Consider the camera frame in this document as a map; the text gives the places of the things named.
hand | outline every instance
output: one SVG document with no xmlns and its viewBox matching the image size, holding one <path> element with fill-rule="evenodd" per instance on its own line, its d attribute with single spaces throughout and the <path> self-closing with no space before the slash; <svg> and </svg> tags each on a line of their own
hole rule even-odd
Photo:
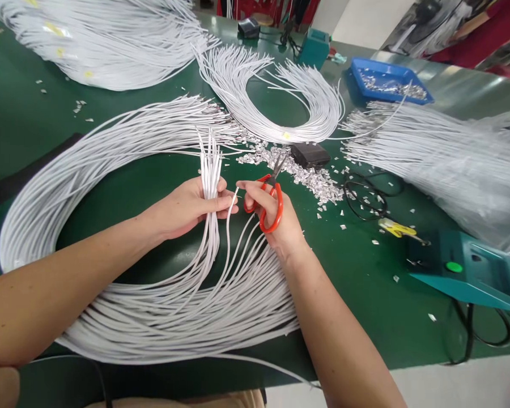
<svg viewBox="0 0 510 408">
<path fill-rule="evenodd" d="M 155 230 L 161 242 L 174 239 L 192 230 L 208 213 L 217 213 L 217 218 L 226 218 L 234 193 L 226 190 L 227 182 L 220 178 L 218 196 L 204 199 L 202 179 L 187 180 L 159 202 L 141 213 L 139 218 L 147 228 Z M 238 206 L 232 207 L 232 214 Z"/>
<path fill-rule="evenodd" d="M 256 201 L 259 205 L 255 212 L 259 217 L 261 216 L 261 207 L 266 210 L 265 225 L 270 227 L 278 213 L 278 200 L 269 194 L 271 190 L 269 185 L 266 185 L 265 190 L 261 189 L 261 185 L 260 181 L 238 181 L 236 183 L 237 187 L 246 190 L 245 205 L 247 208 L 253 208 Z M 285 193 L 282 193 L 282 195 L 282 220 L 274 232 L 266 234 L 266 239 L 283 262 L 296 252 L 305 250 L 307 244 L 291 199 Z"/>
</svg>

blue tray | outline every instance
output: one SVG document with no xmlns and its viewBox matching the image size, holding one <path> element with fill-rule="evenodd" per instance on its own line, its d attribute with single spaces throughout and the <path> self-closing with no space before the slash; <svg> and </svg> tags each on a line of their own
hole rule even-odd
<svg viewBox="0 0 510 408">
<path fill-rule="evenodd" d="M 359 85 L 361 94 L 363 94 L 365 97 L 399 102 L 403 98 L 402 95 L 397 93 L 374 91 L 368 89 L 365 86 L 363 79 L 361 78 L 361 72 L 365 75 L 370 75 L 376 78 L 376 84 L 380 85 L 381 87 L 384 87 L 384 85 L 389 82 L 398 82 L 401 85 L 408 85 L 410 81 L 412 81 L 412 85 L 419 85 L 426 91 L 427 97 L 425 99 L 417 99 L 408 96 L 406 98 L 408 102 L 412 102 L 418 105 L 425 105 L 435 101 L 429 93 L 428 89 L 425 88 L 425 85 L 423 85 L 423 82 L 421 82 L 415 72 L 409 68 L 400 65 L 374 61 L 372 59 L 353 58 L 351 60 L 351 71 L 355 80 L 357 81 L 357 84 Z"/>
</svg>

teal machine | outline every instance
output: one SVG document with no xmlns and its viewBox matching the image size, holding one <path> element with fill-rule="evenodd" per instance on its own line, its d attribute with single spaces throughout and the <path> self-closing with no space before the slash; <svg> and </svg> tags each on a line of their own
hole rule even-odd
<svg viewBox="0 0 510 408">
<path fill-rule="evenodd" d="M 306 37 L 304 37 L 302 50 L 299 53 L 296 63 L 313 66 L 317 70 L 320 70 L 329 56 L 329 52 L 330 36 L 326 32 L 310 28 L 306 33 Z"/>
<path fill-rule="evenodd" d="M 465 303 L 510 311 L 510 255 L 454 230 L 408 240 L 410 275 Z"/>
</svg>

green table surface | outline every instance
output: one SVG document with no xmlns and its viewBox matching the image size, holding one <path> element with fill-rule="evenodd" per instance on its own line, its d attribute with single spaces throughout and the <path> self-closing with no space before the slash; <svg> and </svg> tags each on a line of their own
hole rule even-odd
<svg viewBox="0 0 510 408">
<path fill-rule="evenodd" d="M 236 23 L 223 18 L 200 15 L 210 33 L 226 44 L 242 44 L 268 53 L 277 62 L 291 58 L 289 48 L 278 48 L 279 38 L 243 41 L 237 38 Z M 321 70 L 325 79 L 337 83 L 344 78 L 352 57 L 374 58 L 412 68 L 436 99 L 434 108 L 459 118 L 480 118 L 510 109 L 510 80 L 475 71 L 435 64 L 385 52 L 334 42 L 338 52 L 348 57 L 344 65 L 326 62 Z M 83 86 L 52 63 L 43 61 L 19 45 L 10 31 L 0 35 L 0 179 L 41 157 L 78 131 L 86 133 L 95 125 L 120 113 L 157 101 L 170 101 L 189 94 L 215 97 L 210 86 L 199 77 L 196 62 L 181 74 L 144 90 L 113 92 Z M 44 95 L 41 88 L 47 90 Z M 290 95 L 268 90 L 259 80 L 248 83 L 248 93 L 258 109 L 280 125 L 297 126 L 308 117 L 302 105 Z M 347 112 L 355 107 L 345 81 L 341 93 Z M 87 105 L 74 118 L 75 101 Z M 93 118 L 94 123 L 86 122 Z M 340 131 L 335 136 L 343 135 Z M 337 168 L 348 165 L 360 172 L 368 168 L 352 165 L 339 154 L 338 141 L 322 144 Z M 240 165 L 230 160 L 223 176 L 230 185 L 236 180 L 256 179 L 266 167 Z M 197 176 L 197 159 L 183 155 L 155 155 L 133 162 L 107 176 L 85 199 L 66 223 L 58 248 L 131 217 L 168 194 L 182 181 Z M 335 175 L 341 182 L 341 175 Z M 442 363 L 464 350 L 466 333 L 453 312 L 451 301 L 442 293 L 408 276 L 406 241 L 378 232 L 375 222 L 363 222 L 350 212 L 345 202 L 317 219 L 317 200 L 306 187 L 292 178 L 280 177 L 283 189 L 291 196 L 305 236 L 340 295 L 366 330 L 390 369 Z M 0 227 L 11 201 L 0 206 Z M 420 233 L 456 224 L 428 197 L 411 186 L 399 197 L 389 200 L 392 214 Z M 233 217 L 232 236 L 237 236 L 247 220 L 243 212 Z M 341 230 L 340 224 L 347 226 Z M 199 246 L 201 228 L 184 237 L 166 242 L 134 265 L 121 278 L 123 282 L 153 282 L 184 266 Z M 373 245 L 377 239 L 380 245 Z M 215 270 L 223 263 L 221 251 Z M 396 283 L 393 276 L 400 280 Z M 215 275 L 209 280 L 211 284 Z M 432 322 L 428 313 L 436 316 Z M 488 339 L 503 335 L 497 314 L 477 308 L 475 326 Z M 47 355 L 64 353 L 53 345 Z M 299 331 L 248 349 L 239 354 L 257 357 L 292 370 L 306 379 L 316 378 Z M 476 358 L 510 354 L 510 346 L 474 347 Z M 288 376 L 256 364 L 223 359 L 198 359 L 146 367 L 104 366 L 113 397 L 149 396 L 186 398 L 232 390 L 272 386 L 293 382 Z M 30 364 L 21 370 L 22 397 L 19 406 L 81 407 L 100 398 L 100 385 L 90 363 L 79 359 L 56 359 Z"/>
</svg>

coiled white wire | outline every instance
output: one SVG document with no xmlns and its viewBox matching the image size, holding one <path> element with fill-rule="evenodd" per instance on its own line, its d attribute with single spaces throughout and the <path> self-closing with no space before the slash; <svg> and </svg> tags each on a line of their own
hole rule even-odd
<svg viewBox="0 0 510 408">
<path fill-rule="evenodd" d="M 272 64 L 273 58 L 261 57 L 247 48 L 213 48 L 206 53 L 197 53 L 197 60 L 202 79 L 221 98 L 234 118 L 268 142 L 321 142 L 335 131 L 344 116 L 339 83 L 336 87 L 329 85 L 315 68 L 299 66 L 291 61 L 277 65 L 277 75 L 270 75 L 284 84 L 279 86 L 257 75 Z M 247 83 L 253 76 L 270 84 L 269 89 L 282 90 L 297 98 L 309 112 L 308 121 L 298 127 L 286 127 L 267 119 L 246 92 Z"/>
<path fill-rule="evenodd" d="M 176 75 L 219 40 L 185 0 L 0 0 L 16 39 L 73 80 L 114 91 Z"/>
<path fill-rule="evenodd" d="M 348 154 L 414 184 L 464 229 L 510 253 L 510 131 L 410 103 L 368 108 L 344 124 L 361 136 L 344 142 Z"/>
<path fill-rule="evenodd" d="M 199 132 L 210 134 L 206 147 Z M 227 114 L 198 96 L 151 104 L 107 121 L 19 193 L 0 234 L 2 270 L 7 273 L 54 252 L 63 225 L 85 194 L 135 159 L 156 153 L 199 155 L 193 150 L 199 148 L 205 197 L 216 197 L 224 154 L 218 143 L 231 147 L 239 133 Z M 256 362 L 305 381 L 274 364 L 227 353 L 299 328 L 279 261 L 252 220 L 231 254 L 227 218 L 226 262 L 214 287 L 200 290 L 219 249 L 218 221 L 209 214 L 201 245 L 187 267 L 157 283 L 111 284 L 57 342 L 107 363 L 157 364 L 210 356 Z"/>
</svg>

